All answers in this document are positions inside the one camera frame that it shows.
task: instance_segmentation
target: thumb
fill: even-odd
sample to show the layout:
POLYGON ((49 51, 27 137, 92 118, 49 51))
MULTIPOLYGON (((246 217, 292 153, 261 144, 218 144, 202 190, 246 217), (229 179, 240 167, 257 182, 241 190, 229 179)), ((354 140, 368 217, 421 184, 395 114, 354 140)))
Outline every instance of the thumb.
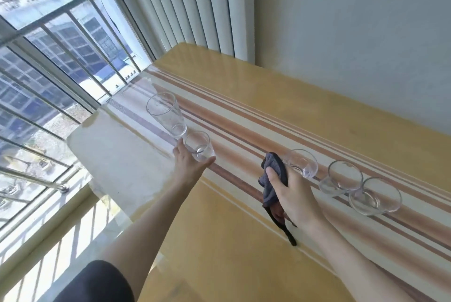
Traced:
POLYGON ((279 175, 273 168, 267 167, 266 174, 268 175, 269 182, 271 182, 277 196, 280 196, 280 194, 283 193, 287 187, 280 181, 279 175))
POLYGON ((202 168, 202 170, 205 170, 206 168, 211 166, 214 161, 216 161, 216 156, 209 157, 206 160, 200 162, 199 164, 200 164, 200 167, 202 168))

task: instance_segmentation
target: glass cup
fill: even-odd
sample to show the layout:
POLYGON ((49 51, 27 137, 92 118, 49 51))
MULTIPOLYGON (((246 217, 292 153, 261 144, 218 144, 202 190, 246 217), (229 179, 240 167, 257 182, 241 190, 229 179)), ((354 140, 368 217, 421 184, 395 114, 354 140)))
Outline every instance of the glass cup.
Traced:
POLYGON ((315 156, 304 149, 293 149, 283 155, 282 161, 305 178, 312 178, 318 172, 315 156))
POLYGON ((204 131, 191 131, 185 138, 185 146, 199 162, 215 155, 210 136, 204 131))
POLYGON ((349 194, 349 204, 363 215, 382 214, 397 211, 401 207, 402 196, 387 180, 368 178, 361 189, 349 194))
POLYGON ((146 109, 174 138, 181 138, 186 133, 182 111, 172 93, 154 94, 147 102, 146 109))
POLYGON ((358 190, 364 176, 352 163, 338 160, 327 168, 327 176, 319 182, 319 189, 332 197, 358 190))

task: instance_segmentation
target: white wall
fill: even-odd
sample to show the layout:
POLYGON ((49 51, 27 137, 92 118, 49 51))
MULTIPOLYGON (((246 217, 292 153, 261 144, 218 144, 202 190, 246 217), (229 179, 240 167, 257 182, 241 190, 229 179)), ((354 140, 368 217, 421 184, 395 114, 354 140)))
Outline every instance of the white wall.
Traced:
POLYGON ((451 134, 451 0, 255 0, 256 64, 451 134))

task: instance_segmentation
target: table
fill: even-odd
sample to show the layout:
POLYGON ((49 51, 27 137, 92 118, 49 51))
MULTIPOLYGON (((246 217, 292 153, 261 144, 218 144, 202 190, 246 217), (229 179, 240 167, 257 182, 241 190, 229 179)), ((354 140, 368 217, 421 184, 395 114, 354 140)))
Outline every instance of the table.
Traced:
POLYGON ((165 189, 175 140, 147 113, 173 92, 190 128, 206 131, 217 155, 183 204, 142 300, 352 301, 314 244, 290 227, 291 248, 261 207, 257 179, 268 151, 304 148, 319 162, 347 159, 365 177, 401 191, 402 208, 365 217, 346 199, 313 192, 330 221, 418 301, 451 296, 451 137, 232 57, 179 44, 135 77, 68 138, 74 154, 136 219, 165 189))

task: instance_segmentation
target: dark sleeve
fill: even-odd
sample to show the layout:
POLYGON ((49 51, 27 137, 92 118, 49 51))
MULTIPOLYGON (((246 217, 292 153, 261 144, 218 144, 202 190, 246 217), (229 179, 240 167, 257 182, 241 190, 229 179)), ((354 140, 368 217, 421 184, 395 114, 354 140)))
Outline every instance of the dark sleeve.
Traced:
POLYGON ((54 302, 134 302, 127 280, 116 267, 95 260, 70 282, 54 302))

